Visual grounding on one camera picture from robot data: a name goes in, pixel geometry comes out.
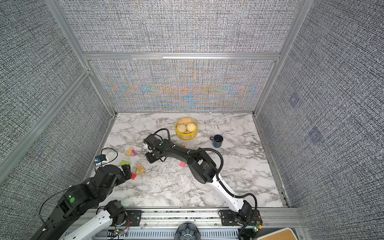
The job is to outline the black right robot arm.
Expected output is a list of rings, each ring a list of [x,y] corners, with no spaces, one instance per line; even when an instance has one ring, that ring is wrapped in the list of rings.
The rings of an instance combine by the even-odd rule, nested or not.
[[[155,134],[146,137],[144,145],[148,149],[146,158],[151,164],[159,160],[163,162],[166,158],[186,163],[198,182],[209,185],[224,199],[230,208],[230,221],[240,226],[262,224],[255,195],[237,195],[221,177],[224,159],[218,151],[209,148],[186,149],[168,139],[158,139]]]

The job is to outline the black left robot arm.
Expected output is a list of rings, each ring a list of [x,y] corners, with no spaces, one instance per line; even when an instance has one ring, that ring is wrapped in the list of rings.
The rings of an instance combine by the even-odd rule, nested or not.
[[[93,177],[63,191],[48,219],[32,236],[33,240],[58,240],[89,209],[97,208],[113,191],[132,178],[131,166],[105,165]]]

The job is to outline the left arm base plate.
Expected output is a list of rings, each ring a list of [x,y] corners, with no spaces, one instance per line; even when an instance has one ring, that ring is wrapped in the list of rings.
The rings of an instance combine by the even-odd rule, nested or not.
[[[113,223],[112,227],[138,227],[142,219],[141,210],[127,210],[124,213],[118,213],[116,216],[112,217]]]

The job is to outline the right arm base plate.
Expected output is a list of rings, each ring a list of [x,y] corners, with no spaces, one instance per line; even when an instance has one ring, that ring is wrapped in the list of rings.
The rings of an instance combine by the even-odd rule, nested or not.
[[[241,213],[236,213],[231,210],[219,210],[219,217],[221,223],[225,227],[237,227],[243,226],[251,220],[251,223],[254,224],[256,219],[260,216],[260,212],[257,210],[255,216],[253,216],[255,210],[252,209],[250,213],[242,215]]]

